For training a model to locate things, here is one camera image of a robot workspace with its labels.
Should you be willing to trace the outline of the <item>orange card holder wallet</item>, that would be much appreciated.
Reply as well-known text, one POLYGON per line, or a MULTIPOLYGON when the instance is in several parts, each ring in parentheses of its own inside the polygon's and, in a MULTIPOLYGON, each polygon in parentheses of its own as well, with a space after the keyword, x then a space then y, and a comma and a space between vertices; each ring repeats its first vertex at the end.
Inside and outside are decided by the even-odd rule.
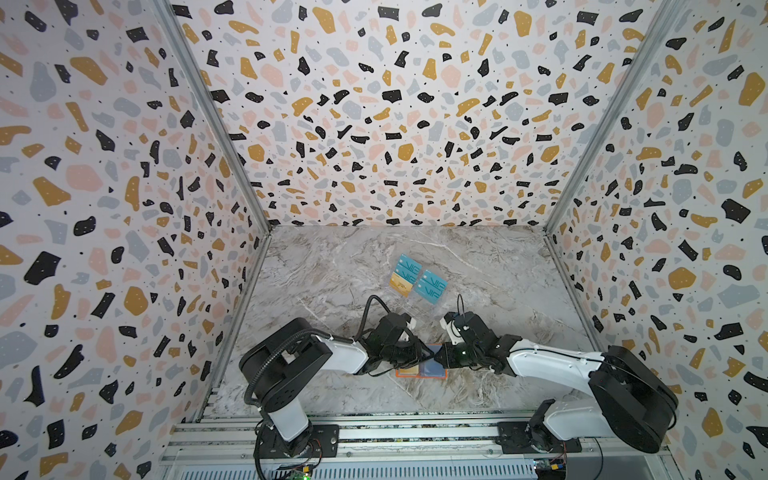
MULTIPOLYGON (((428 344, 428 346, 434 351, 435 353, 440 348, 441 344, 428 344)), ((406 349, 399 349, 395 352, 395 365, 397 366, 396 371, 400 368, 407 368, 409 366, 416 365, 415 364, 415 358, 416 358, 416 349, 408 347, 406 349)), ((438 364, 433 358, 431 360, 428 360, 425 363, 422 363, 420 366, 420 373, 418 377, 403 377, 403 376, 397 376, 398 378, 417 378, 417 379, 440 379, 444 380, 447 378, 447 371, 444 369, 440 364, 438 364)))

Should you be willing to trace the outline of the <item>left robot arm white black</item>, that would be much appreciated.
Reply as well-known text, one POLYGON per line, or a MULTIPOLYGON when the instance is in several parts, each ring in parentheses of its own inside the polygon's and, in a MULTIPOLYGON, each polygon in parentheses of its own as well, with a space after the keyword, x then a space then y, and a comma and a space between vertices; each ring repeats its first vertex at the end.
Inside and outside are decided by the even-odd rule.
POLYGON ((411 316, 387 313, 373 328, 352 338, 340 337, 295 318, 248 350, 239 361, 246 380, 243 401, 256 408, 284 443, 304 440, 312 424, 299 400, 302 390, 322 371, 380 375, 431 360, 435 352, 410 329, 411 316))

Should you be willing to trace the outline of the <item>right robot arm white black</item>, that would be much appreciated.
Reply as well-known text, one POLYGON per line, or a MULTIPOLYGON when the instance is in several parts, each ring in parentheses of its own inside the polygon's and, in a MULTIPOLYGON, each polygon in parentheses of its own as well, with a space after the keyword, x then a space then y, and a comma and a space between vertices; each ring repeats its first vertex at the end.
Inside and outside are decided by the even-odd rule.
POLYGON ((617 438, 655 454, 676 424, 676 394, 625 347, 582 352, 542 346, 497 335, 473 312, 448 312, 440 324, 450 340, 435 359, 446 369, 486 369, 582 393, 579 400, 541 402, 523 429, 524 445, 536 451, 553 452, 580 438, 617 438))

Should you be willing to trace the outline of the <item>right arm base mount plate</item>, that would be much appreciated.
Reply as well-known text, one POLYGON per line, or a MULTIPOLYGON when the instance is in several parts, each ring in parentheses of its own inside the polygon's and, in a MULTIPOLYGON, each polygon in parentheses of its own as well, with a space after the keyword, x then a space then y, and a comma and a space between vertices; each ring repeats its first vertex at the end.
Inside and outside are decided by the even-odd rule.
POLYGON ((577 439, 559 440, 543 426, 531 427, 528 422, 499 422, 495 443, 504 454, 564 454, 580 453, 577 439))

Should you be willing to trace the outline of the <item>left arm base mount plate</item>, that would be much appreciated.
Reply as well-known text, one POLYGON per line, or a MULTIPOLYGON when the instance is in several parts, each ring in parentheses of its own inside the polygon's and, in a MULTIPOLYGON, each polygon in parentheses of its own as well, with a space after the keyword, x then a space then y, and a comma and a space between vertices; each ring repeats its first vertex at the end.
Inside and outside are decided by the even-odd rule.
POLYGON ((299 457, 335 458, 340 427, 336 424, 308 427, 293 440, 285 440, 276 427, 261 426, 257 432, 254 458, 290 460, 299 457))

